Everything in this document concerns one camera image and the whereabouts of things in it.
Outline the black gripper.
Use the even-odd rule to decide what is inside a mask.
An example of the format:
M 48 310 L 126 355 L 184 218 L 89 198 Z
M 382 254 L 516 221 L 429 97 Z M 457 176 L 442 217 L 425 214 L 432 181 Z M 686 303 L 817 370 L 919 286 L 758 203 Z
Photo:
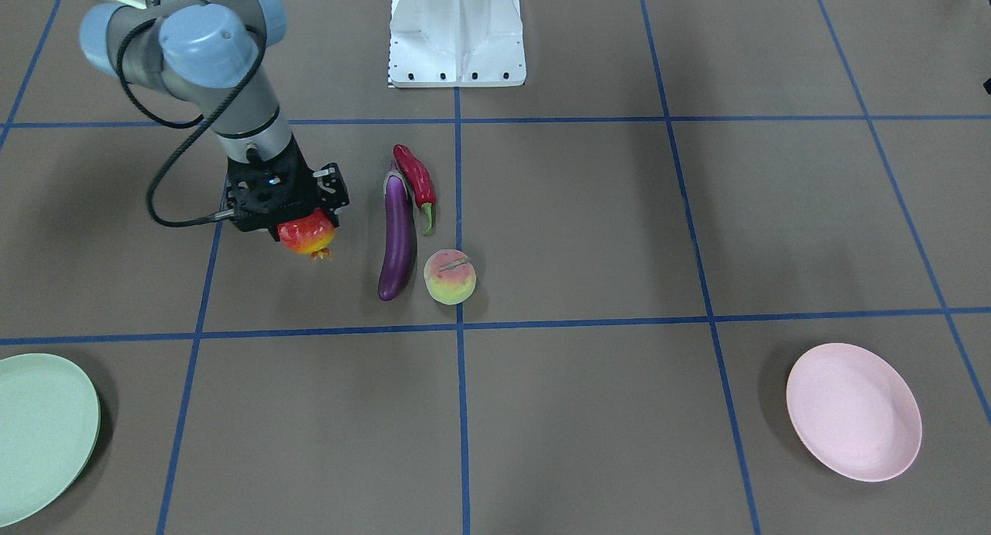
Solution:
M 272 159 L 262 159 L 254 148 L 245 151 L 245 158 L 227 160 L 227 210 L 239 231 L 263 229 L 277 241 L 280 225 L 317 209 L 334 227 L 340 225 L 338 214 L 351 200 L 336 163 L 313 170 L 296 143 Z

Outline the robot arm with blue caps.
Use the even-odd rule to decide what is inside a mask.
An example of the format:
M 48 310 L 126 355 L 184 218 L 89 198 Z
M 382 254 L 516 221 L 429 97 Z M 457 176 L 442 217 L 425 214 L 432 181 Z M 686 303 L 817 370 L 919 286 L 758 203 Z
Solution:
M 146 118 L 189 132 L 146 189 L 149 217 L 168 228 L 230 221 L 319 259 L 349 194 L 335 164 L 319 170 L 307 164 L 263 70 L 266 51 L 286 36 L 282 0 L 96 2 L 79 27 L 86 60 L 117 80 Z M 222 206 L 169 220 L 156 210 L 156 191 L 206 133 L 227 157 Z

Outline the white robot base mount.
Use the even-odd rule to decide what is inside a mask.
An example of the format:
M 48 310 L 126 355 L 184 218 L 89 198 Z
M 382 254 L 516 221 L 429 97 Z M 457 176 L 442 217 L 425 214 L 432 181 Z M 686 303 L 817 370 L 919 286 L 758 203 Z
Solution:
M 390 0 L 387 84 L 519 87 L 527 77 L 520 0 Z

